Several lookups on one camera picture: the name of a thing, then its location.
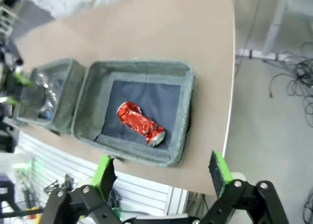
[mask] table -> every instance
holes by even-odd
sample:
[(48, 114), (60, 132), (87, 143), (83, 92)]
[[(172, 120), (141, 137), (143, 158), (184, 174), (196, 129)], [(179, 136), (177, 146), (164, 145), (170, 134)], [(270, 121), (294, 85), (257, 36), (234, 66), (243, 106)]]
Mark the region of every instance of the table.
[[(205, 194), (212, 150), (225, 152), (234, 76), (232, 0), (121, 0), (30, 31), (18, 40), (25, 70), (61, 58), (86, 67), (96, 60), (180, 60), (194, 69), (191, 131), (182, 162), (172, 168), (115, 160), (117, 171)], [(103, 153), (34, 126), (30, 136), (84, 160)]]

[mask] white slatted panel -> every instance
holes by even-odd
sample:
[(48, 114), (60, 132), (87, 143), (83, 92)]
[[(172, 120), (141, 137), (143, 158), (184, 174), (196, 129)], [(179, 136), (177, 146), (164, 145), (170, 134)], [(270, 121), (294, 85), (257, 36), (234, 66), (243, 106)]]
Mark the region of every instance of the white slatted panel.
[[(17, 151), (23, 151), (34, 157), (31, 182), (38, 191), (38, 198), (46, 203), (48, 195), (45, 187), (56, 179), (63, 182), (65, 174), (74, 178), (75, 183), (91, 178), (97, 164), (85, 161), (48, 146), (24, 133), (20, 133)], [(124, 210), (145, 212), (163, 216), (184, 212), (188, 192), (161, 183), (137, 178), (118, 171), (114, 188), (120, 196), (120, 207)], [(84, 219), (83, 223), (93, 223)]]

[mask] tangled cable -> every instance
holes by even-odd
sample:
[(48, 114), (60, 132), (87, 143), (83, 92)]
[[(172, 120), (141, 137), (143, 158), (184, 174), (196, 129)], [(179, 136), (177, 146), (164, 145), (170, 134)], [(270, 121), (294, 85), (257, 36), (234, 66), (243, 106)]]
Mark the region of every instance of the tangled cable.
[[(302, 44), (302, 54), (303, 48), (308, 44), (313, 43)], [(303, 97), (302, 106), (305, 112), (305, 119), (308, 125), (313, 128), (313, 59), (307, 58), (304, 55), (295, 55), (289, 51), (286, 51), (284, 53), (288, 53), (290, 55), (286, 58), (294, 59), (296, 62), (294, 64), (287, 64), (284, 62), (284, 60), (276, 63), (270, 62), (268, 60), (263, 60), (264, 63), (270, 64), (274, 67), (278, 67), (286, 71), (272, 77), (269, 83), (269, 97), (273, 97), (272, 83), (277, 77), (287, 76), (291, 78), (286, 87), (287, 94), (289, 96)]]

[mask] screw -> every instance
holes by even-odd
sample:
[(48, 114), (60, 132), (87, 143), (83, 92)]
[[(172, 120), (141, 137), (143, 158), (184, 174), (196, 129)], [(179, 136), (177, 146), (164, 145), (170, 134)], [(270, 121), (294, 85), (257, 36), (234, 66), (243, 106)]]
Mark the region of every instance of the screw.
[(61, 197), (63, 195), (63, 191), (59, 191), (58, 193), (57, 193), (57, 196), (58, 197)]
[(84, 192), (84, 193), (87, 193), (88, 191), (89, 191), (89, 187), (86, 186), (86, 187), (83, 189), (83, 192)]
[(268, 187), (268, 185), (265, 182), (262, 182), (260, 187), (262, 187), (263, 189), (266, 189)]
[(241, 187), (241, 182), (240, 181), (235, 181), (235, 186)]

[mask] concrete floor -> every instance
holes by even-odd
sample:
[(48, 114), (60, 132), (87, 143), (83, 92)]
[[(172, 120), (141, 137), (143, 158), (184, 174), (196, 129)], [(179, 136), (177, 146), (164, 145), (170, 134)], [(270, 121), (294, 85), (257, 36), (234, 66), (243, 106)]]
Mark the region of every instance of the concrete floor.
[[(257, 0), (234, 0), (234, 3), (236, 47), (243, 48)], [(277, 0), (260, 0), (247, 48), (262, 50), (276, 3)], [(32, 3), (27, 3), (21, 19), (24, 28), (17, 26), (14, 38), (52, 18)], [(308, 22), (287, 13), (274, 51), (299, 53), (300, 45), (312, 40)], [(286, 77), (276, 79), (272, 86), (274, 98), (269, 98), (270, 79), (280, 72), (280, 69), (260, 60), (243, 59), (235, 79), (225, 158), (231, 171), (243, 173), (251, 184), (261, 179), (272, 181), (290, 223), (302, 223), (303, 204), (308, 191), (313, 187), (313, 129), (304, 119), (302, 99), (287, 96)], [(210, 204), (214, 199), (207, 197), (207, 201)], [(231, 223), (246, 224), (251, 221), (245, 213), (236, 212)]]

